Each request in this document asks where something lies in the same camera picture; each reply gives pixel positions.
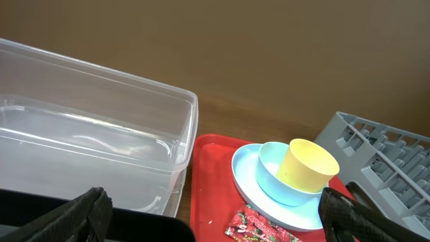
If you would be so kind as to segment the red strawberry candy wrapper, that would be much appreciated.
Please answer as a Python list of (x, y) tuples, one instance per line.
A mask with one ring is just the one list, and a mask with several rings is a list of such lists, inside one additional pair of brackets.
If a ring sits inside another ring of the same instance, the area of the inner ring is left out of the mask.
[(271, 222), (251, 205), (243, 204), (229, 222), (225, 234), (238, 242), (301, 242)]

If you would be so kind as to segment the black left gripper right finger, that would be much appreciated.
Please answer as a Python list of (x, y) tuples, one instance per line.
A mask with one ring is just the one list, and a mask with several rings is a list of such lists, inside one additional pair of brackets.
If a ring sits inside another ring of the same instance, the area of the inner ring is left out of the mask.
[(332, 188), (323, 189), (318, 214), (327, 242), (429, 242)]

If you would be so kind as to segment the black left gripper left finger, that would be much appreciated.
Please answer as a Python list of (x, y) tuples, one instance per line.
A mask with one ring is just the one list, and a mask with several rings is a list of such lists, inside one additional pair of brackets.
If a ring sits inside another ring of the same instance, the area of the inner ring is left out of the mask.
[(103, 188), (88, 192), (1, 238), (1, 242), (104, 241), (112, 199)]

